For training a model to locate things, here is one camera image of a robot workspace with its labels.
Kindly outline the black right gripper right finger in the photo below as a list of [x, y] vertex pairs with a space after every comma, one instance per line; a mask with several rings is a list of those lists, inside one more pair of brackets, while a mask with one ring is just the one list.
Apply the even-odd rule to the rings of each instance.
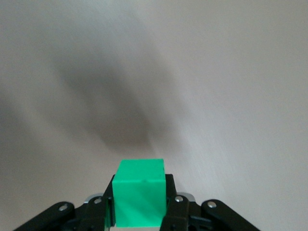
[[172, 174], [166, 174], [166, 192], [167, 212], [161, 231], [259, 230], [220, 200], [210, 199], [198, 205], [191, 194], [177, 192]]

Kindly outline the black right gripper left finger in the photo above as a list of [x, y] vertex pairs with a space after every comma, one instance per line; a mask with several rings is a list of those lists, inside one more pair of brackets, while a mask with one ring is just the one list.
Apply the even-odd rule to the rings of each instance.
[[48, 207], [17, 231], [108, 231], [115, 226], [112, 182], [104, 193], [90, 196], [81, 206], [62, 201]]

